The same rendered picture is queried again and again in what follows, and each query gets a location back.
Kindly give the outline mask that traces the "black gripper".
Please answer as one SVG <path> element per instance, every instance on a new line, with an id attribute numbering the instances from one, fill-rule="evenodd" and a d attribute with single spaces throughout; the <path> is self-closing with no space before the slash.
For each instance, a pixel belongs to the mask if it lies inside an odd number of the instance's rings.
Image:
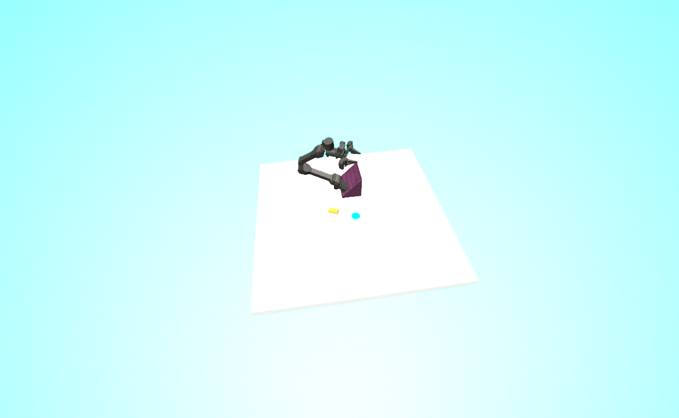
<path id="1" fill-rule="evenodd" d="M 339 165 L 339 168 L 341 170 L 343 170 L 344 167 L 346 167 L 347 165 L 358 163 L 358 161 L 356 161 L 356 160 L 350 160 L 349 158 L 347 158 L 347 155 L 348 155 L 349 152 L 351 154 L 361 154 L 360 151 L 356 150 L 353 147 L 353 141 L 352 140 L 348 141 L 346 146 L 347 146 L 347 150 L 343 150 L 342 156 L 339 156 L 338 154 L 336 154 L 337 148 L 334 149 L 334 153 L 333 153 L 333 156 L 336 159 L 340 158 L 338 165 Z"/>

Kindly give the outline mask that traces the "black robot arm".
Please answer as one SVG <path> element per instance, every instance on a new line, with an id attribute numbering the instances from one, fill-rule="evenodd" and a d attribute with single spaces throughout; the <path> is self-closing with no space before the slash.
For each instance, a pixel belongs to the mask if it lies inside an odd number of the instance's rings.
<path id="1" fill-rule="evenodd" d="M 343 150 L 346 150 L 345 148 L 345 141 L 340 141 L 339 147 L 337 148 L 336 154 L 339 156 L 342 156 Z M 312 168 L 308 163 L 309 160 L 312 160 L 313 158 L 323 158 L 324 156 L 324 150 L 325 154 L 327 157 L 332 156 L 334 153 L 334 142 L 331 137 L 324 138 L 322 140 L 322 143 L 320 145 L 317 145 L 313 148 L 312 151 L 309 153 L 304 154 L 303 156 L 299 157 L 299 169 L 297 169 L 297 172 L 299 174 L 303 175 L 313 175 L 317 176 L 318 178 L 323 178 L 324 180 L 328 181 L 331 183 L 331 185 L 334 186 L 334 189 L 340 189 L 342 192 L 345 192 L 346 190 L 349 189 L 349 182 L 343 182 L 342 177 L 339 174 L 326 174 L 325 172 Z"/>

